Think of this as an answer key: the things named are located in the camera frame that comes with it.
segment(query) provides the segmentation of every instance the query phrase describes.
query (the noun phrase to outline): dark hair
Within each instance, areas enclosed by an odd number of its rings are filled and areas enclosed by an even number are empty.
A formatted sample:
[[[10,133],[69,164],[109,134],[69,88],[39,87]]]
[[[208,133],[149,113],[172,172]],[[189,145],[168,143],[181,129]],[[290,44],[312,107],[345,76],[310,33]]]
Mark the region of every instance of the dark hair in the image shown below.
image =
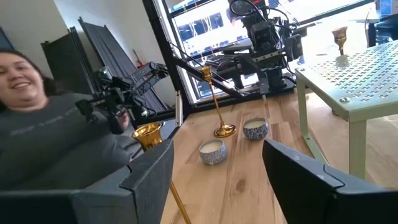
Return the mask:
[[[20,56],[21,58],[25,59],[33,68],[36,70],[39,75],[43,79],[43,86],[44,86],[44,93],[46,96],[54,96],[54,95],[61,95],[63,93],[66,93],[67,91],[61,91],[57,88],[57,83],[55,80],[45,77],[42,73],[42,71],[38,68],[38,66],[33,63],[31,59],[29,59],[26,55],[22,54],[21,52],[14,50],[14,49],[0,49],[0,54],[1,53],[7,53],[7,54],[13,54],[16,56]],[[4,111],[6,109],[6,105],[4,105],[0,101],[0,112]]]

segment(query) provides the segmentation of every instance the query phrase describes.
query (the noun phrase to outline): woman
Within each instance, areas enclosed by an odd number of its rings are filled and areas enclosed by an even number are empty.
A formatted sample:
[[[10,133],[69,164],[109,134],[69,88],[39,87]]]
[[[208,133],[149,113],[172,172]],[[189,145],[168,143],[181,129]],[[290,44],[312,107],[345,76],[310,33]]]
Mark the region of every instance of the woman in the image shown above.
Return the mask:
[[[102,114],[80,114],[85,98],[56,95],[26,56],[0,50],[0,190],[80,189],[129,162]],[[119,121],[126,129],[127,113]]]

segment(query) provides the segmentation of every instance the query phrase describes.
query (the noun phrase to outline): light green table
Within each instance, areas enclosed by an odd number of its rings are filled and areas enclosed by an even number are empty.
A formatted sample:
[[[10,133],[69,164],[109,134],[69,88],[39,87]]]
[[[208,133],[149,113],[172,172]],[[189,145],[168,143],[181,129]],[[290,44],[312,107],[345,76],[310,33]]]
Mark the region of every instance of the light green table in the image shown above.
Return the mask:
[[[349,122],[349,173],[365,178],[366,121],[398,113],[398,41],[296,69],[300,129],[318,160],[327,158],[308,133],[305,85]]]

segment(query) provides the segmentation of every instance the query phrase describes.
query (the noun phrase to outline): wooden tabletop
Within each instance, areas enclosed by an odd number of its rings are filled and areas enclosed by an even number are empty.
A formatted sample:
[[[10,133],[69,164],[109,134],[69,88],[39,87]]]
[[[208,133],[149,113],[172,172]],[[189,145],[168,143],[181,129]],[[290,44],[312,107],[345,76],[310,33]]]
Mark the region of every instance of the wooden tabletop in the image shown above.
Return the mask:
[[[261,156],[263,141],[250,141],[242,131],[246,120],[266,118],[270,123],[267,139],[290,147],[299,145],[310,155],[298,132],[292,134],[292,128],[299,129],[298,122],[292,118],[289,124],[289,112],[282,110],[288,108],[273,99],[267,105],[256,100],[221,108],[225,122],[236,125],[238,131],[222,139],[228,158],[215,166],[202,163],[198,150],[214,139],[213,131],[220,125],[216,111],[192,114],[184,122],[174,137],[173,181],[192,223],[286,223],[267,178]],[[184,223],[170,194],[162,223]]]

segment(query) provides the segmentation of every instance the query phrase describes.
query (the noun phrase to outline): white candle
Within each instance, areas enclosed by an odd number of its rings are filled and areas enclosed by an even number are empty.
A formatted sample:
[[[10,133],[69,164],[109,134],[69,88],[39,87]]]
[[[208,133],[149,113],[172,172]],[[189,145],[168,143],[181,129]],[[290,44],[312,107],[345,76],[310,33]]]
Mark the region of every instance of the white candle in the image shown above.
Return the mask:
[[[261,127],[265,121],[252,121],[244,126],[244,128],[258,128]]]
[[[209,152],[215,152],[219,150],[222,147],[223,143],[222,142],[212,142],[209,144],[204,145],[200,151],[204,153],[209,153]]]

